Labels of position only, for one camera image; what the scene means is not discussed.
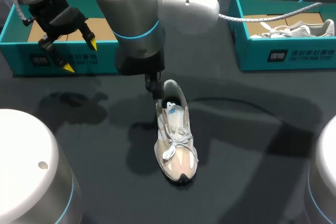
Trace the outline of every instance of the cardboard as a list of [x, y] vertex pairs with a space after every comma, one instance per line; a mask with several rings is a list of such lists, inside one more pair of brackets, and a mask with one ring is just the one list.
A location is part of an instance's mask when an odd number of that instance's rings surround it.
[[[246, 15], [244, 18], [272, 18], [276, 16], [277, 15]], [[275, 28], [277, 26], [287, 26], [286, 20], [284, 19], [266, 22], [266, 24], [271, 28]], [[268, 30], [265, 29], [260, 23], [246, 23], [246, 26], [250, 36], [255, 34], [268, 33]]]
[[[38, 42], [40, 39], [43, 38], [43, 36], [46, 34], [42, 28], [39, 26], [39, 24], [34, 21], [33, 24], [31, 25], [32, 29], [30, 30], [30, 34], [28, 37], [27, 42]], [[67, 35], [62, 35], [59, 39], [56, 41], [66, 41], [68, 38]]]
[[[112, 32], [109, 24], [104, 18], [89, 18], [86, 21], [86, 24], [89, 26], [90, 30], [94, 33], [97, 40], [117, 40], [116, 36]], [[38, 42], [44, 34], [46, 34], [38, 25], [36, 21], [32, 24], [31, 31], [28, 37], [28, 42]], [[82, 33], [77, 30], [76, 32], [63, 35], [56, 41], [81, 41], [84, 40]]]
[[[116, 36], [112, 32], [109, 24], [104, 18], [89, 18], [86, 21], [90, 30], [94, 33], [97, 40], [117, 40]], [[84, 40], [82, 33], [77, 30], [76, 32], [69, 34], [68, 41], [81, 41]]]
[[319, 13], [301, 13], [301, 14], [286, 18], [286, 22], [288, 26], [292, 26], [299, 21], [302, 21], [306, 24], [323, 24], [322, 17]]

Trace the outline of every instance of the sneaker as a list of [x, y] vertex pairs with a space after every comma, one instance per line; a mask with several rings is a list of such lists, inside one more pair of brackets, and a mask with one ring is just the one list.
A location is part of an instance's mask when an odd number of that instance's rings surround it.
[[176, 81], [165, 81], [163, 90], [165, 98], [156, 104], [159, 130], [154, 151], [166, 177], [177, 184], [186, 184], [194, 177], [198, 163], [188, 105]]
[[278, 26], [271, 28], [264, 22], [260, 23], [269, 32], [251, 36], [252, 39], [287, 38], [287, 37], [333, 37], [335, 35], [334, 21], [328, 19], [323, 24], [306, 24], [302, 21], [292, 26]]

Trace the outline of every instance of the shoe tongue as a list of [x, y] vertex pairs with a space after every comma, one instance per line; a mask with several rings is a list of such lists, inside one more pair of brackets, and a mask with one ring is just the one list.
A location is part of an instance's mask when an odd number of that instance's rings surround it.
[[167, 119], [170, 127], [178, 128], [184, 125], [184, 109], [172, 103], [166, 108]]

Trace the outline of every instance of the shoe box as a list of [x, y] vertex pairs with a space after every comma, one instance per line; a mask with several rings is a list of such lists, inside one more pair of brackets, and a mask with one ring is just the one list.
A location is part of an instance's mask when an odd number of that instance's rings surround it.
[[[67, 0], [70, 6], [79, 8], [88, 18], [90, 30], [96, 36], [97, 51], [90, 50], [80, 31], [58, 38], [54, 45], [73, 67], [75, 74], [117, 74], [114, 54], [118, 41], [100, 11], [95, 0]], [[30, 17], [27, 6], [21, 6]], [[40, 49], [38, 41], [44, 36], [34, 22], [25, 27], [15, 12], [10, 10], [0, 34], [0, 50], [15, 76], [68, 76], [74, 75], [56, 67], [50, 57]]]
[[[239, 18], [268, 18], [293, 12], [312, 3], [276, 0], [231, 0], [228, 15]], [[286, 19], [266, 22], [271, 28], [302, 21], [322, 24], [336, 21], [336, 4], [326, 4]], [[260, 23], [230, 22], [230, 32], [242, 71], [336, 68], [336, 37], [261, 38], [267, 33]]]

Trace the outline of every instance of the shoe label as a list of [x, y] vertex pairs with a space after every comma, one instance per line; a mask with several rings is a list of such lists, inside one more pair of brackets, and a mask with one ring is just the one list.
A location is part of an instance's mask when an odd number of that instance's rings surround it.
[[271, 52], [269, 52], [267, 62], [283, 62], [287, 53], [288, 50], [271, 50]]
[[168, 110], [168, 115], [174, 114], [175, 113], [175, 108]]

